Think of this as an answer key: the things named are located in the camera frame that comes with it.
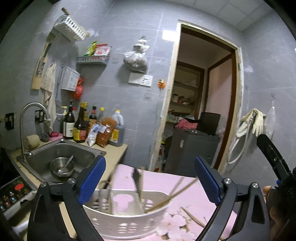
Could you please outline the right hand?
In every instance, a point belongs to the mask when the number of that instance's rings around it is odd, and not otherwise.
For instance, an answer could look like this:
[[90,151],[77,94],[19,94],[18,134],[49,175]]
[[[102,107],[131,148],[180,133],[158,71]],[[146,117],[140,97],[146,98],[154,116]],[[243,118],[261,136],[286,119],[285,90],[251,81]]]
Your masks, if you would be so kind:
[[263,193],[270,219],[269,240],[279,240],[287,222],[287,218],[283,212],[282,200],[278,191],[273,186],[265,186]]

